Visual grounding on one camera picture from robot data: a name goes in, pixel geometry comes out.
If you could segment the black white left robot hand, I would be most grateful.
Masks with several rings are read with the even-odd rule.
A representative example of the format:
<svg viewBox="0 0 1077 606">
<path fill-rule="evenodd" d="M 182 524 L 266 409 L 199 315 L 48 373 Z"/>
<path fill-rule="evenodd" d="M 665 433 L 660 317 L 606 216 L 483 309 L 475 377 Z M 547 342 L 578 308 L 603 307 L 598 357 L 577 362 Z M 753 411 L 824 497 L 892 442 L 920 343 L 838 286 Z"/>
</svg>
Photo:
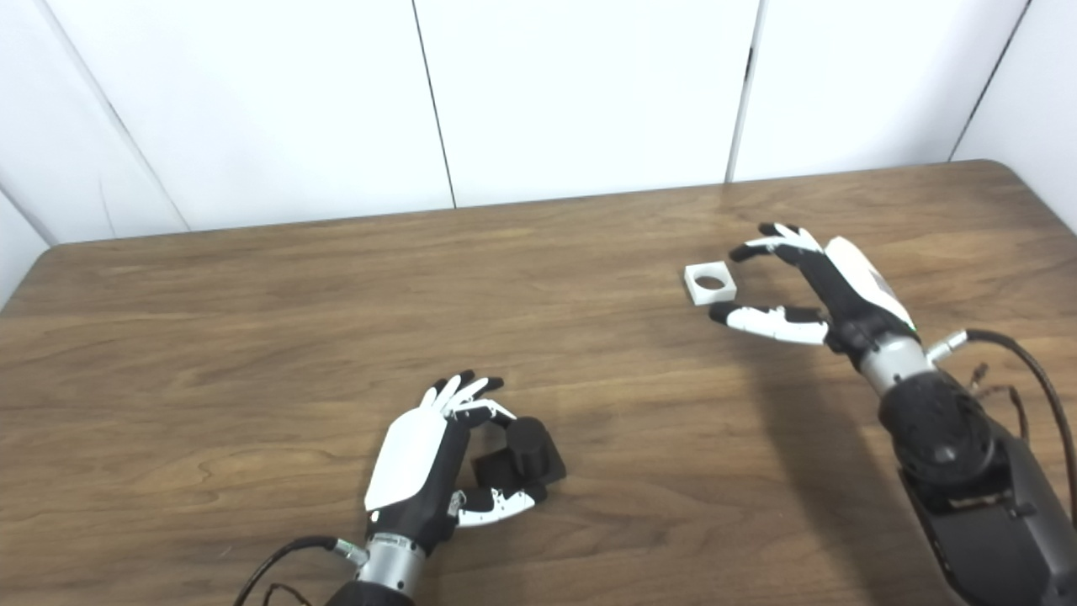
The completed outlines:
<svg viewBox="0 0 1077 606">
<path fill-rule="evenodd" d="M 518 417 L 490 392 L 501 377 L 466 369 L 435 380 L 421 399 L 390 423 L 363 498 L 365 534 L 397 534 L 430 556 L 458 527 L 496 524 L 549 498 L 549 490 L 524 484 L 457 487 L 472 429 L 495 423 L 509 429 Z"/>
</svg>

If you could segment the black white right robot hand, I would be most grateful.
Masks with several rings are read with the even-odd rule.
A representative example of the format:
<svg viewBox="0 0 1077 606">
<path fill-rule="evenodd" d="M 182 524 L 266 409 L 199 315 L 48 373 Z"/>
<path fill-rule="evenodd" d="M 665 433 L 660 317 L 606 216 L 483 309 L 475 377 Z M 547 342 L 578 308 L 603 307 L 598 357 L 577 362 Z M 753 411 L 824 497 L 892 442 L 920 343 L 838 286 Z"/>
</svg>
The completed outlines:
<svg viewBox="0 0 1077 606">
<path fill-rule="evenodd" d="M 761 237 L 735 246 L 730 260 L 773 256 L 796 268 L 820 307 L 740 306 L 716 302 L 712 322 L 778 342 L 826 346 L 855 367 L 889 338 L 920 341 L 915 323 L 862 250 L 845 237 L 820 245 L 795 224 L 761 223 Z"/>
</svg>

